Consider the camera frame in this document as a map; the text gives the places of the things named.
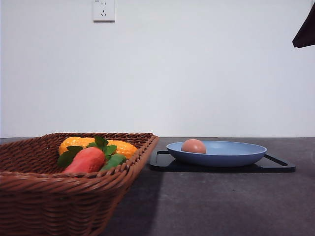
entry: plate rim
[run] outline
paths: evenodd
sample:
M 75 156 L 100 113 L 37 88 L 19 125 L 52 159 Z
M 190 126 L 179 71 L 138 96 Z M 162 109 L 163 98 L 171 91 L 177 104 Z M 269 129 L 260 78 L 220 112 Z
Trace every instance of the plate rim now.
M 174 142 L 166 145 L 167 149 L 170 149 L 172 151 L 178 151 L 178 152 L 183 152 L 183 153 L 189 153 L 189 154 L 195 154 L 195 155 L 204 155 L 204 156 L 248 156 L 248 155 L 257 155 L 257 154 L 262 154 L 267 152 L 267 148 L 261 145 L 257 144 L 250 144 L 250 143 L 243 143 L 243 142 L 234 142 L 234 141 L 219 141 L 219 140 L 200 140 L 202 142 L 223 142 L 223 143 L 238 143 L 238 144 L 246 144 L 246 145 L 253 145 L 253 146 L 258 146 L 264 149 L 264 151 L 261 152 L 255 152 L 255 153 L 250 153 L 250 154 L 223 154 L 223 155 L 213 155 L 213 154 L 207 154 L 207 153 L 198 153 L 198 152 L 189 152 L 189 151 L 182 151 L 182 150 L 174 150 L 169 148 L 170 145 L 173 144 L 179 144 L 179 143 L 184 143 L 185 141 L 181 142 Z

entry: electrical socket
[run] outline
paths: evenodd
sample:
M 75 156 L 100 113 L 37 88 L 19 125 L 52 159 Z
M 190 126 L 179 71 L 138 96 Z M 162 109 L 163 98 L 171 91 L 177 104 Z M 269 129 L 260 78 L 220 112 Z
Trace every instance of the electrical socket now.
M 115 0 L 93 0 L 93 21 L 114 22 Z

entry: dark cloth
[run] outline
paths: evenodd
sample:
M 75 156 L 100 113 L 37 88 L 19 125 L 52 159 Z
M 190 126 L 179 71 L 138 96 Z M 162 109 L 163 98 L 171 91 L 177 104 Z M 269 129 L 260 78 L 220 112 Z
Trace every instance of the dark cloth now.
M 315 4 L 293 40 L 295 48 L 303 48 L 315 44 Z

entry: wicker basket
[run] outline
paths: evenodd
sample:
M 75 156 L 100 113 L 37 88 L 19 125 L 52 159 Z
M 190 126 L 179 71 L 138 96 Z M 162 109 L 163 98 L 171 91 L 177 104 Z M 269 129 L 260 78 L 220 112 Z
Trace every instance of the wicker basket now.
M 57 166 L 61 142 L 94 135 L 132 143 L 138 150 L 105 172 L 62 174 Z M 0 235 L 99 235 L 157 142 L 152 133 L 55 133 L 1 145 Z

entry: brown egg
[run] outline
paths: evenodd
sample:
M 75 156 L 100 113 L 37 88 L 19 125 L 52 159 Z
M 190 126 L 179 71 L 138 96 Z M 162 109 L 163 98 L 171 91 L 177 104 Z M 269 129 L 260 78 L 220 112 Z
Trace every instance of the brown egg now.
M 206 146 L 197 139 L 188 139 L 182 145 L 182 151 L 196 152 L 196 153 L 206 153 Z

